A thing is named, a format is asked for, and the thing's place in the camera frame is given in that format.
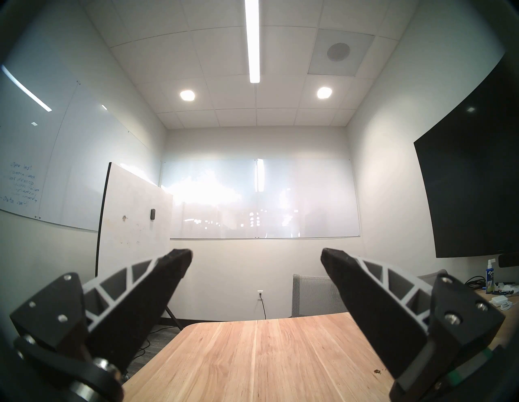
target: wooden table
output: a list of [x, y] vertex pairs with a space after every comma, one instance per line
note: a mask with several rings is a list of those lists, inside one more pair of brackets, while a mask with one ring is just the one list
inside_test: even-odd
[[124, 401], [388, 401], [392, 383], [340, 313], [189, 325], [124, 384]]

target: whiteboard cleaner bottle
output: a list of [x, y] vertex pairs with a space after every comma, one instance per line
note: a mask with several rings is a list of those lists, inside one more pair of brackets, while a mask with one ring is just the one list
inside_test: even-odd
[[486, 269], [486, 284], [487, 284], [487, 293], [492, 293], [494, 291], [494, 269], [492, 268], [492, 263], [496, 262], [496, 259], [493, 258], [491, 260], [488, 260], [488, 265]]

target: black tv screen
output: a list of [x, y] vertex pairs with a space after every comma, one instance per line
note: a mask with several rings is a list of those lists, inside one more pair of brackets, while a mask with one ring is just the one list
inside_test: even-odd
[[415, 141], [437, 257], [519, 251], [519, 96], [504, 58]]

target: black cable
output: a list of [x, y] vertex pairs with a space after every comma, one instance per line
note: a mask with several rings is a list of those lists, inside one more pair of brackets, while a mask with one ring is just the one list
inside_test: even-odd
[[486, 286], [486, 279], [484, 276], [476, 275], [476, 276], [473, 276], [472, 278], [470, 278], [468, 281], [466, 281], [465, 284], [472, 290], [479, 290], [479, 289], [482, 289], [484, 286]]
[[263, 306], [263, 315], [265, 319], [267, 319], [267, 314], [265, 313], [265, 305], [263, 304], [263, 299], [261, 298], [261, 294], [259, 294], [259, 299], [261, 300], [261, 305]]
[[137, 350], [137, 353], [139, 353], [140, 351], [142, 351], [142, 353], [141, 353], [140, 355], [138, 355], [138, 356], [135, 356], [135, 357], [132, 359], [132, 361], [135, 360], [135, 359], [138, 358], [138, 357], [144, 356], [144, 354], [146, 353], [146, 349], [149, 348], [150, 345], [152, 344], [152, 343], [149, 341], [148, 338], [146, 338], [146, 340], [148, 341], [148, 346], [145, 346], [145, 347], [140, 348], [139, 350]]
[[150, 332], [150, 334], [155, 334], [155, 333], [157, 333], [159, 331], [162, 331], [163, 329], [169, 329], [169, 328], [178, 328], [178, 327], [176, 325], [173, 325], [171, 327], [164, 327], [164, 328], [160, 328], [160, 329], [158, 329], [156, 331]]

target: ceiling tile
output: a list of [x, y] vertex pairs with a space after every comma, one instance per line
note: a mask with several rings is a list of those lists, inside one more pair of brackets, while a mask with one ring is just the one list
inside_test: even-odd
[[375, 35], [390, 0], [324, 0], [319, 28]]
[[244, 27], [215, 28], [192, 34], [206, 77], [249, 73]]
[[256, 109], [223, 109], [217, 110], [216, 115], [220, 127], [256, 125]]
[[377, 78], [393, 53], [393, 50], [397, 47], [397, 44], [397, 40], [375, 36], [364, 60], [362, 60], [362, 63], [359, 66], [359, 70], [355, 74], [355, 77]]
[[339, 109], [332, 120], [331, 126], [345, 126], [351, 119], [356, 110]]
[[244, 26], [243, 0], [182, 0], [189, 28], [202, 30], [226, 26]]
[[346, 91], [346, 96], [340, 104], [341, 109], [357, 109], [370, 90], [373, 84], [372, 79], [353, 78], [350, 88]]
[[215, 109], [255, 108], [254, 84], [248, 75], [208, 77], [206, 79]]
[[[299, 107], [337, 109], [353, 80], [353, 77], [309, 74], [306, 76]], [[317, 91], [322, 87], [328, 87], [332, 90], [329, 98], [319, 99], [317, 97]]]
[[257, 107], [298, 107], [305, 75], [263, 75], [256, 84]]
[[168, 98], [162, 92], [161, 83], [147, 82], [145, 84], [137, 84], [136, 87], [155, 113], [174, 111]]
[[[209, 110], [213, 108], [209, 91], [204, 78], [176, 79], [161, 83], [162, 92], [168, 98], [176, 112], [184, 110]], [[191, 90], [195, 93], [195, 99], [184, 101], [180, 97], [182, 91]]]
[[316, 37], [315, 28], [266, 26], [261, 29], [262, 74], [306, 74]]
[[187, 129], [218, 127], [218, 120], [214, 110], [189, 110], [187, 112], [177, 112], [176, 115]]
[[166, 127], [168, 130], [177, 130], [184, 128], [175, 112], [157, 113], [157, 116], [159, 117], [160, 121], [162, 121], [162, 123], [164, 124], [164, 127]]
[[[317, 32], [309, 74], [347, 75], [353, 77], [373, 41], [373, 35], [356, 32], [321, 30]], [[342, 45], [343, 60], [331, 60], [328, 50], [332, 45]]]
[[141, 82], [203, 76], [189, 32], [155, 36], [134, 43], [144, 64]]
[[293, 126], [297, 109], [258, 109], [258, 126]]
[[110, 50], [134, 84], [151, 81], [146, 73], [146, 62], [134, 42], [115, 46]]
[[133, 40], [187, 31], [178, 0], [112, 0]]
[[329, 126], [336, 109], [298, 109], [295, 126]]
[[262, 0], [262, 25], [309, 26], [317, 28], [322, 0]]
[[393, 0], [377, 35], [400, 40], [419, 0]]
[[85, 11], [108, 47], [131, 41], [110, 0], [95, 0], [85, 6]]

